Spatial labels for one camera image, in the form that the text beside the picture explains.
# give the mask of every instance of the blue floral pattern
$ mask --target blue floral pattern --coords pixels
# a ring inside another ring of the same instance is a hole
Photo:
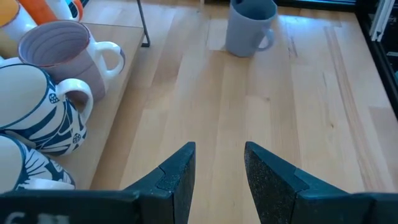
[[[47,100],[28,117],[2,132],[42,153],[52,156],[69,154],[85,140],[86,126],[72,102],[67,97],[57,97],[55,84],[48,76],[47,84]]]
[[[14,190],[28,189],[33,178],[54,180],[75,186],[75,181],[70,174],[55,161],[35,149],[27,147],[16,139],[9,136],[6,138],[13,140],[18,145],[24,160],[24,165]]]

